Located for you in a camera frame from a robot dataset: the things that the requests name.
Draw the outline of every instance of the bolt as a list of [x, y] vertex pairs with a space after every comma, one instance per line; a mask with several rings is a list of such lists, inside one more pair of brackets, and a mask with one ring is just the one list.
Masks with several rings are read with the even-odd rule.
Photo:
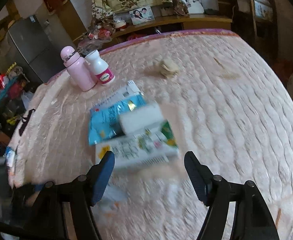
[[251, 180], [248, 180], [247, 184], [248, 184], [249, 187], [254, 187], [255, 186], [254, 182], [251, 181]]
[[86, 180], [86, 175], [80, 175], [78, 176], [78, 181], [85, 181]]
[[222, 177], [221, 177], [220, 175], [214, 175], [214, 176], [213, 176], [213, 179], [214, 179], [215, 181], [221, 181], [221, 180], [222, 180]]
[[48, 181], [47, 183], [44, 184], [44, 186], [45, 186], [46, 188], [50, 188], [50, 187], [52, 187], [53, 185], [54, 185], [53, 181]]

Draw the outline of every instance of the pink thermos bottle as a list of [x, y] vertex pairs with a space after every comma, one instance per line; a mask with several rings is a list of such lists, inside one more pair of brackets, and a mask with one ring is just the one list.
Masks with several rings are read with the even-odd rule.
[[73, 47], [64, 47], [60, 55], [67, 72], [82, 91], [88, 91], [95, 86], [97, 78], [90, 74], [87, 62]]

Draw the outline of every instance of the pink label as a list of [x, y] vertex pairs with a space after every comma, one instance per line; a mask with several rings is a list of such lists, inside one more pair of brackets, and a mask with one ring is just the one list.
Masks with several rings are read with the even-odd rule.
[[102, 83], [102, 84], [106, 84], [107, 82], [110, 82], [113, 78], [114, 75], [111, 72], [111, 70], [109, 70], [109, 68], [107, 68], [105, 71], [103, 71], [101, 74], [96, 75], [96, 77], [98, 78], [98, 80]]

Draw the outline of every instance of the white quilted mattress cover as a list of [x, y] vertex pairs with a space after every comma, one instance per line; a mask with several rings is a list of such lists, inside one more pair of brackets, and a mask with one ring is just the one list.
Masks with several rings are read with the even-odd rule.
[[[19, 145], [14, 184], [59, 184], [86, 174], [95, 160], [89, 109], [132, 79], [163, 107], [181, 157], [112, 177], [130, 197], [99, 222], [103, 239], [196, 239], [208, 209], [183, 166], [189, 150], [213, 174], [236, 183], [253, 180], [280, 239], [293, 239], [293, 102], [248, 44], [228, 31], [184, 31], [122, 43], [101, 55], [116, 75], [109, 87], [81, 92], [64, 71], [38, 88], [29, 106], [35, 113], [23, 135], [16, 129], [10, 142]], [[181, 68], [169, 79], [153, 64], [166, 56]], [[232, 219], [229, 214], [224, 239]]]

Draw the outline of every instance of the blue and white package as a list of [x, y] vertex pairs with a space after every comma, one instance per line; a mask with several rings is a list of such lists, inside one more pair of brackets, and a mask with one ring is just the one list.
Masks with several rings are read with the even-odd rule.
[[118, 101], [108, 108], [100, 109], [99, 111], [91, 109], [88, 133], [89, 145], [94, 145], [115, 136], [122, 135], [123, 132], [119, 123], [119, 115], [145, 105], [146, 102], [142, 95], [137, 94]]

